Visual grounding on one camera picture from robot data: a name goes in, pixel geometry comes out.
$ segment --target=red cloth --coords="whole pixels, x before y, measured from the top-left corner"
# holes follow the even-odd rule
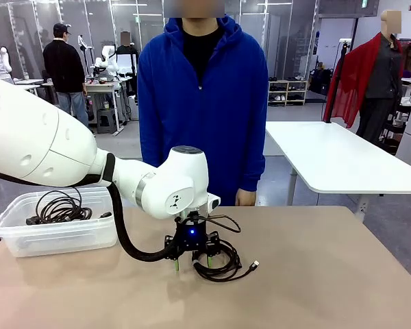
[[[377,54],[379,53],[381,38],[383,38],[382,34],[378,33],[373,39],[360,45],[345,56],[332,117],[342,117],[347,124],[347,128],[350,128],[353,125],[356,115],[361,109],[365,91],[369,85],[370,76],[373,72],[373,67],[375,66]],[[401,44],[398,40],[396,41],[397,48],[401,53]],[[334,94],[338,67],[339,65],[336,66],[334,78],[330,83],[331,88],[327,95],[326,111],[324,112],[323,117],[324,121],[327,119],[327,109],[330,107],[332,96]],[[399,72],[400,77],[402,76],[402,73],[403,69],[401,68]]]

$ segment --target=blue hoodie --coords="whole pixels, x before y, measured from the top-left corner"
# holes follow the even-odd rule
[[[138,103],[143,160],[159,167],[172,147],[203,150],[208,191],[234,206],[239,188],[256,191],[265,167],[268,71],[263,50],[228,16],[201,85],[183,54],[181,19],[140,55]]]

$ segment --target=glass wall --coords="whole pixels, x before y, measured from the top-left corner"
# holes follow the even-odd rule
[[[308,76],[318,0],[225,0],[225,12],[263,48],[270,76]],[[40,77],[42,49],[53,39],[53,25],[70,24],[68,43],[81,56],[82,36],[100,57],[105,45],[120,45],[130,32],[140,53],[164,31],[164,0],[22,0],[0,5],[0,45],[10,50],[14,77]],[[88,66],[92,64],[86,52]]]

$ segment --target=black cap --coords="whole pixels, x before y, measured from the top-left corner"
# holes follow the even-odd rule
[[[61,23],[56,23],[53,26],[53,34],[63,34],[66,32],[67,34],[70,34],[69,31],[67,31],[67,26]]]

